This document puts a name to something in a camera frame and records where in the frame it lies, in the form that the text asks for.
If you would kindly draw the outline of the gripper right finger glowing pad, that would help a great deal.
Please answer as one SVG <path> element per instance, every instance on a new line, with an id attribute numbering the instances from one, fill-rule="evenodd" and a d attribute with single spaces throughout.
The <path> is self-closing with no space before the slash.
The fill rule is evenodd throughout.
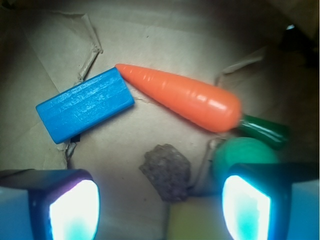
<path id="1" fill-rule="evenodd" d="M 320 169 L 316 163 L 237 163 L 222 188 L 234 240 L 318 240 Z"/>

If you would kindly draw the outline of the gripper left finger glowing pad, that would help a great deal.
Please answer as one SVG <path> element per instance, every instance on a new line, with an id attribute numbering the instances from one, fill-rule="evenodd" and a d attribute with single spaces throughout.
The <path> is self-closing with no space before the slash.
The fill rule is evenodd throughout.
<path id="1" fill-rule="evenodd" d="M 93 240 L 100 191 L 84 169 L 0 172 L 2 240 Z"/>

